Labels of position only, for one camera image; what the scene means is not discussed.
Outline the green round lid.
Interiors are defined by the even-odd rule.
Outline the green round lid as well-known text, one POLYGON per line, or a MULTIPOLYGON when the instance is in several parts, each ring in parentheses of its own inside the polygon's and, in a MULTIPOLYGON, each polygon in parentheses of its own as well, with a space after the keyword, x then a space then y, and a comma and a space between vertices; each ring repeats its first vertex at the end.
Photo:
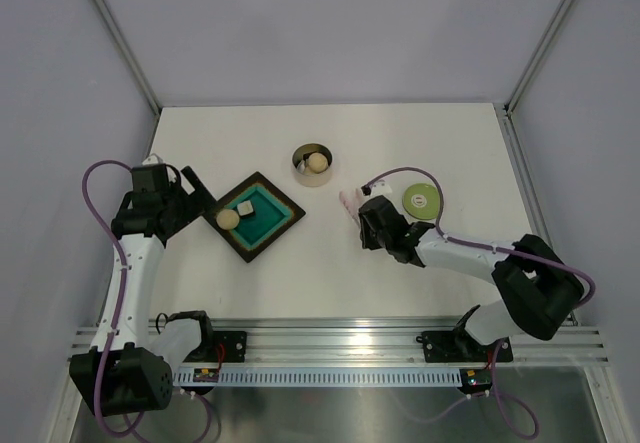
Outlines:
POLYGON ((434 185, 416 183, 405 189, 402 205, 414 219, 432 221, 438 217, 442 209, 442 198, 434 185))

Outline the dark square teal plate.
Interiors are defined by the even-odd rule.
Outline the dark square teal plate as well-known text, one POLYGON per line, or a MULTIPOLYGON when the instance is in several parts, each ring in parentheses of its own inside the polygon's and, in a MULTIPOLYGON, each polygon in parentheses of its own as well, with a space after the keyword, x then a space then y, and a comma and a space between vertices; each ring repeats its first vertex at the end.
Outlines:
POLYGON ((262 173, 254 172, 217 200, 215 209, 206 214, 206 221, 246 263, 250 263, 305 215, 297 203, 262 173), (252 202, 255 213, 240 217, 239 225, 231 231, 220 229, 216 214, 222 209, 236 211, 237 205, 246 200, 252 202))

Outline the round bun top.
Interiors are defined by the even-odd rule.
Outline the round bun top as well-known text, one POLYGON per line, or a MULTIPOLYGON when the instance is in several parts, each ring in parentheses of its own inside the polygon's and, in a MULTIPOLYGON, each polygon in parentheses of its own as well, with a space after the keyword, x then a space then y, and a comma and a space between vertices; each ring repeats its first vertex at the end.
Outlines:
POLYGON ((306 169, 313 174, 321 174, 326 171, 328 167, 328 159, 320 152, 310 154, 306 160, 306 169))

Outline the round metal lunch tin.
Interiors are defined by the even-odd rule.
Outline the round metal lunch tin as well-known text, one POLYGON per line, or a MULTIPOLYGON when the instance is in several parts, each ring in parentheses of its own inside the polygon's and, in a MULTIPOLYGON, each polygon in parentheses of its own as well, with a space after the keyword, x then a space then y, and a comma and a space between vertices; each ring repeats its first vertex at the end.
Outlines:
POLYGON ((293 168, 293 174, 298 183, 305 187, 320 187, 328 183, 332 177, 332 168, 333 168, 333 154, 331 151, 324 145, 318 143, 306 143, 298 147, 291 157, 291 164, 293 168), (320 152, 326 156, 329 162, 329 167, 326 171, 321 174, 311 174, 304 175, 297 171, 297 166, 302 160, 302 158, 307 154, 312 154, 314 152, 320 152))

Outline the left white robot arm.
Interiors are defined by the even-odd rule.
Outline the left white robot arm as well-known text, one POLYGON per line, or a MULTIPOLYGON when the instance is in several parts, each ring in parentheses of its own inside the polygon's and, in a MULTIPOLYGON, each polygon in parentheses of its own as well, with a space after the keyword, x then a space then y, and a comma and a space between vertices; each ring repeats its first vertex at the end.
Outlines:
POLYGON ((94 416, 165 409, 173 376, 190 357, 208 359, 216 337, 203 310, 167 318, 149 338, 151 296, 168 240, 199 218, 215 199, 189 166, 145 162, 129 170, 132 188, 111 222, 113 272, 101 320, 87 352, 72 356, 69 375, 94 416))

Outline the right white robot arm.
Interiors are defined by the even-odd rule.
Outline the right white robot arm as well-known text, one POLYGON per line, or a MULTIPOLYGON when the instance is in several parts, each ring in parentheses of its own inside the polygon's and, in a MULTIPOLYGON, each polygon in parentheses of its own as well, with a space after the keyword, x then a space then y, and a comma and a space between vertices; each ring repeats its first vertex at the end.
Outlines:
POLYGON ((408 222, 384 196, 364 203, 358 219, 363 248, 383 249, 402 264, 471 276, 499 293, 498 301, 473 306, 452 329, 423 331, 416 340, 429 363, 481 362, 500 340, 516 335, 549 341, 587 296, 575 273, 535 235, 507 247, 465 242, 432 223, 408 222))

